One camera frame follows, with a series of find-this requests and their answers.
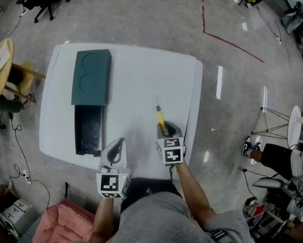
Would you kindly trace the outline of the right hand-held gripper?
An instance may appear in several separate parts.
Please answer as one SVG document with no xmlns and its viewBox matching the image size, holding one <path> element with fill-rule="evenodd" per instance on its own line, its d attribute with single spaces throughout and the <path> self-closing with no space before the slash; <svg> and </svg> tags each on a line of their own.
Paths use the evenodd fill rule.
<svg viewBox="0 0 303 243">
<path fill-rule="evenodd" d="M 165 166 L 171 166 L 183 162 L 186 146 L 181 129 L 169 124 L 171 138 L 165 138 L 160 123 L 157 124 L 156 150 Z"/>
</svg>

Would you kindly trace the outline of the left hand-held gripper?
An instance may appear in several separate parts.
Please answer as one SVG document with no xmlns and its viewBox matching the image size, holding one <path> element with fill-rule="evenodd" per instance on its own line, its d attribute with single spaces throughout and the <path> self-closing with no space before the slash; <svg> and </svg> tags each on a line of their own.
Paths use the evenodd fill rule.
<svg viewBox="0 0 303 243">
<path fill-rule="evenodd" d="M 131 180 L 124 138 L 112 141 L 101 153 L 97 191 L 104 198 L 124 198 Z"/>
</svg>

